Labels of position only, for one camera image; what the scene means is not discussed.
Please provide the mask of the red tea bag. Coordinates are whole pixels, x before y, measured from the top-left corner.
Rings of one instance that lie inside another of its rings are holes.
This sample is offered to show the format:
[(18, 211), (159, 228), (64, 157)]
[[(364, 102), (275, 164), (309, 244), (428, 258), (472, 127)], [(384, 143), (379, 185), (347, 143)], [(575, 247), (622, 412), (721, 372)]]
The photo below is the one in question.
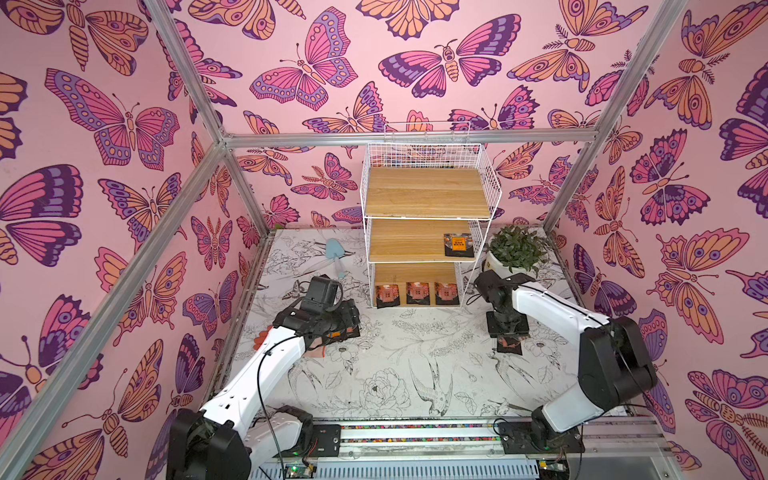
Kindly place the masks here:
[(459, 290), (455, 283), (435, 282), (435, 304), (457, 306), (460, 304)]
[(431, 304), (430, 285), (428, 282), (406, 283), (406, 304), (429, 306)]
[(497, 352), (522, 356), (522, 339), (519, 336), (499, 336)]
[(399, 307), (401, 305), (399, 286), (397, 284), (376, 285), (374, 302), (379, 309)]

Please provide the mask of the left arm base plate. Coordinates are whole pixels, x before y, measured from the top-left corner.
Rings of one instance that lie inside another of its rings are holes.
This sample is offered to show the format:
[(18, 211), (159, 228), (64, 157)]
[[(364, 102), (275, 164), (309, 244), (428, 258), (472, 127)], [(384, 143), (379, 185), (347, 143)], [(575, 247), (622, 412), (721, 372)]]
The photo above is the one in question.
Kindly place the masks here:
[(303, 426), (296, 444), (284, 451), (291, 459), (338, 457), (341, 448), (340, 424)]

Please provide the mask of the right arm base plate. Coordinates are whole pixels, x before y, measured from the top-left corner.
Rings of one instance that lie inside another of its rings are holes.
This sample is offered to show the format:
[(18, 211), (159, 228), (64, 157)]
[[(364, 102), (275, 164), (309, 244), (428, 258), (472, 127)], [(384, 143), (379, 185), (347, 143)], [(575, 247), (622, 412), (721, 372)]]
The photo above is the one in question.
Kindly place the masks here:
[(561, 454), (585, 452), (577, 428), (554, 432), (538, 421), (500, 421), (493, 425), (505, 454)]

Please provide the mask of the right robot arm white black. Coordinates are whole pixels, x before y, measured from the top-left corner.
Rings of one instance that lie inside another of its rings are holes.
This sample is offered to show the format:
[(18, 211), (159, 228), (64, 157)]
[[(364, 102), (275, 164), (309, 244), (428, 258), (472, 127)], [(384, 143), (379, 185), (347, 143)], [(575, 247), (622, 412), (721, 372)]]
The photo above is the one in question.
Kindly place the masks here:
[(503, 278), (493, 270), (484, 271), (476, 278), (475, 288), (492, 307), (487, 319), (495, 324), (498, 346), (518, 339), (533, 319), (577, 347), (576, 383), (531, 414), (532, 435), (540, 444), (657, 385), (640, 327), (631, 318), (585, 309), (523, 273)]

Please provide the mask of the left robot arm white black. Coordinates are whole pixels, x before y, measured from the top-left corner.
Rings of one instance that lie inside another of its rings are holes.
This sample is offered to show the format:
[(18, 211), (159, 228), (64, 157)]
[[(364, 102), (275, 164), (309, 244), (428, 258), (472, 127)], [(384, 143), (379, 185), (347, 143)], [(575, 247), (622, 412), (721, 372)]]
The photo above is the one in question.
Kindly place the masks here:
[(306, 293), (279, 311), (249, 362), (200, 409), (181, 410), (169, 430), (169, 479), (254, 479), (276, 460), (304, 458), (318, 442), (311, 414), (267, 399), (305, 353), (360, 334), (360, 314), (342, 284), (313, 277)]

